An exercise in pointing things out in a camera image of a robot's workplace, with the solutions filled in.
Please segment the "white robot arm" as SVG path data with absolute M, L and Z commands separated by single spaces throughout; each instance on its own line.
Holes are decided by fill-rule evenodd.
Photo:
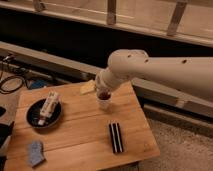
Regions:
M 95 78 L 96 87 L 114 91 L 141 78 L 213 102 L 213 57 L 149 57 L 144 50 L 119 49 Z

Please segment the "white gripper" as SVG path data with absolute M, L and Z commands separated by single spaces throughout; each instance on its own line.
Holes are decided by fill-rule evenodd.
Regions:
M 95 86 L 102 91 L 115 91 L 122 82 L 110 71 L 109 68 L 102 69 L 95 77 Z

